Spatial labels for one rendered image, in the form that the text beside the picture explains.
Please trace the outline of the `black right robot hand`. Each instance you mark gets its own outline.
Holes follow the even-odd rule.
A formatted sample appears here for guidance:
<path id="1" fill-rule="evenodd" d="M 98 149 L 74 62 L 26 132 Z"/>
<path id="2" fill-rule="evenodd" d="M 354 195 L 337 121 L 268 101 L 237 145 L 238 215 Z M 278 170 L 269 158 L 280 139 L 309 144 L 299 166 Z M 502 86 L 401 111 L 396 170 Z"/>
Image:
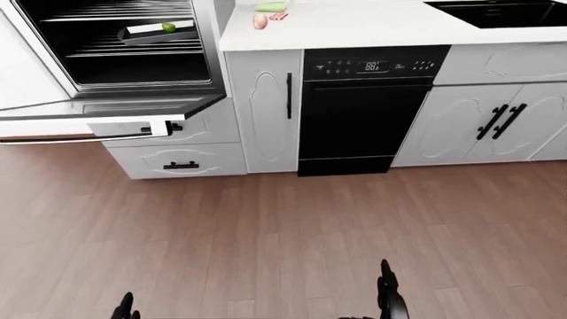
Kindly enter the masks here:
<path id="1" fill-rule="evenodd" d="M 377 304 L 380 319 L 409 319 L 404 298 L 399 294 L 399 283 L 387 260 L 380 263 L 381 275 L 377 279 Z"/>

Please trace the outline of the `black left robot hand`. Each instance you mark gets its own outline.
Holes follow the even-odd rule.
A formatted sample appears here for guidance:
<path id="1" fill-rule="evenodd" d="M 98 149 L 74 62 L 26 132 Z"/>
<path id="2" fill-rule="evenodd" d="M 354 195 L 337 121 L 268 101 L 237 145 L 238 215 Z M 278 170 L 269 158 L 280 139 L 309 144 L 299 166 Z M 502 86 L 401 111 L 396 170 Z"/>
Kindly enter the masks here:
<path id="1" fill-rule="evenodd" d="M 134 303 L 134 295 L 132 292 L 127 292 L 121 300 L 110 317 L 110 319 L 141 319 L 141 314 L 138 310 L 132 310 Z"/>

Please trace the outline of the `silver oven door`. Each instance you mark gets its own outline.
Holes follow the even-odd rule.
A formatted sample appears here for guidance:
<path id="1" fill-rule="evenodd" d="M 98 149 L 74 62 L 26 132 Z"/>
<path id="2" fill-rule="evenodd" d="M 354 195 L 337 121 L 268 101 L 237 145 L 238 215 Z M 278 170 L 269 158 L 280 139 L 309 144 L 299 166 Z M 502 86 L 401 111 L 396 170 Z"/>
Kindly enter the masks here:
<path id="1" fill-rule="evenodd" d="M 140 140 L 151 137 L 168 137 L 173 134 L 173 122 L 185 121 L 204 111 L 226 96 L 188 95 L 138 97 L 119 99 L 72 99 L 41 105 L 26 105 L 0 109 L 0 124 L 13 122 L 23 127 L 37 128 L 48 124 L 63 129 L 72 124 L 125 124 L 146 122 L 149 129 L 128 135 L 85 136 L 82 133 L 42 133 L 36 138 L 16 136 L 0 137 L 0 145 L 65 144 Z"/>

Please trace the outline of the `narrow white cabinet door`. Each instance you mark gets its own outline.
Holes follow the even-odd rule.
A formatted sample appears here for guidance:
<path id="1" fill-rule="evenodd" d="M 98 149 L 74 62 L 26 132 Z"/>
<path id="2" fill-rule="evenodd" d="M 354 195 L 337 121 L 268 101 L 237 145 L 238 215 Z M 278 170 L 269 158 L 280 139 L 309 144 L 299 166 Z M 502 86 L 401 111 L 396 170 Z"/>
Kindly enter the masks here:
<path id="1" fill-rule="evenodd" d="M 250 173 L 298 169 L 303 51 L 226 52 L 241 140 Z M 292 73 L 292 119 L 286 75 Z"/>

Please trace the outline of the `built-in silver oven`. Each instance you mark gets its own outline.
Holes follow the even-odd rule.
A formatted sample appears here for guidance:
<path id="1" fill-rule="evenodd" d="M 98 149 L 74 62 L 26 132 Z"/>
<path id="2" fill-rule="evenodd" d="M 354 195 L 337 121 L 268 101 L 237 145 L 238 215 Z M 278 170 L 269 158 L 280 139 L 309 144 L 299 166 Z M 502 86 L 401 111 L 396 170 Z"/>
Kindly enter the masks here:
<path id="1" fill-rule="evenodd" d="M 226 94 L 214 0 L 0 0 L 69 97 Z M 198 36 L 127 46 L 125 27 L 194 20 Z"/>

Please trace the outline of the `black dishwasher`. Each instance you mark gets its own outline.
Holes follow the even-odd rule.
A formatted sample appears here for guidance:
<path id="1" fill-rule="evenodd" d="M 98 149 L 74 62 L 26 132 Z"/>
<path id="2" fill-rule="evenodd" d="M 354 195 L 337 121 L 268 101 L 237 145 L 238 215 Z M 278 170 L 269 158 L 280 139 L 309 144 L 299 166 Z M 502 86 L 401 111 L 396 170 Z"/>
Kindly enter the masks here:
<path id="1" fill-rule="evenodd" d="M 306 50 L 298 175 L 387 172 L 449 45 Z"/>

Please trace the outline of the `white false drawer front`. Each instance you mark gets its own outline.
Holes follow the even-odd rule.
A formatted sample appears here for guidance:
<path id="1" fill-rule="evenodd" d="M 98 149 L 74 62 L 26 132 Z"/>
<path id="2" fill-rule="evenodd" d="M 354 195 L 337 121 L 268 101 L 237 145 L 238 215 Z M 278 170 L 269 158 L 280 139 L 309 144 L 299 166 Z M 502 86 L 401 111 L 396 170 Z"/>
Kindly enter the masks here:
<path id="1" fill-rule="evenodd" d="M 461 44 L 450 48 L 437 85 L 567 82 L 567 42 Z"/>

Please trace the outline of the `black baking tray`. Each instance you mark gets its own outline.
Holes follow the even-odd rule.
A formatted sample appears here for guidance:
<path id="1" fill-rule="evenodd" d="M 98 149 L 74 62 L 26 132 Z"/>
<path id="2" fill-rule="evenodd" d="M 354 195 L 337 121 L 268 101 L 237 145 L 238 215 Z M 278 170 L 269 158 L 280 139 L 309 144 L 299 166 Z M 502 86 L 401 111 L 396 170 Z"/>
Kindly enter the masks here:
<path id="1" fill-rule="evenodd" d="M 198 36 L 194 20 L 177 20 L 163 23 L 174 23 L 176 30 L 167 33 L 162 30 L 161 23 L 125 27 L 117 34 L 118 39 L 127 46 L 156 44 L 176 40 L 195 39 Z"/>

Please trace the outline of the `black sink basin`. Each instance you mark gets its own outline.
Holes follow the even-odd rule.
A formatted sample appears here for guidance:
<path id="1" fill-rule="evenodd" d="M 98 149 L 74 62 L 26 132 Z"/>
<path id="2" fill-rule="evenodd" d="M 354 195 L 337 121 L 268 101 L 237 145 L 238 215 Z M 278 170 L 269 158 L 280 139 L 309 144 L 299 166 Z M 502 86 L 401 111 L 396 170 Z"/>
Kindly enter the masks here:
<path id="1" fill-rule="evenodd" d="M 425 2 L 477 28 L 567 27 L 567 4 L 556 0 Z"/>

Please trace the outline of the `green vegetable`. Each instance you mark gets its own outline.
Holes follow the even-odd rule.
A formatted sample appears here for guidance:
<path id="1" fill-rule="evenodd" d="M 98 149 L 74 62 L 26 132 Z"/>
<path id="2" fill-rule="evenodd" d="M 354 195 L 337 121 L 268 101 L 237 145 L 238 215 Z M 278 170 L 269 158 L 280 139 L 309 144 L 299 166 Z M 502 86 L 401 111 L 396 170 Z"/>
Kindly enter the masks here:
<path id="1" fill-rule="evenodd" d="M 285 12 L 294 4 L 295 0 L 257 0 L 254 5 L 255 12 Z"/>

